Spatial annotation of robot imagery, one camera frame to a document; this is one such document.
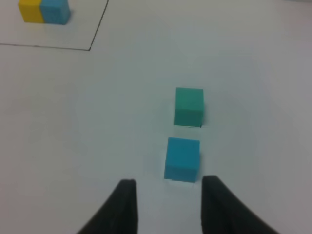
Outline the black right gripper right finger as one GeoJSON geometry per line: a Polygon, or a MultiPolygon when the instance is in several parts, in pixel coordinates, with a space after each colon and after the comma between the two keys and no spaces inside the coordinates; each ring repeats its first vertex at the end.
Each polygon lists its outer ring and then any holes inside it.
{"type": "Polygon", "coordinates": [[[201,227],[204,234],[276,234],[215,175],[202,178],[201,227]]]}

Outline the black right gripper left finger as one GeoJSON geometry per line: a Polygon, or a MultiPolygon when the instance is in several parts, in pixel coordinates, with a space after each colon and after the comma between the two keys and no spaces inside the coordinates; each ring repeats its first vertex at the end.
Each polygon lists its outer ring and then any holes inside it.
{"type": "Polygon", "coordinates": [[[137,184],[122,179],[80,234],[137,234],[137,184]]]}

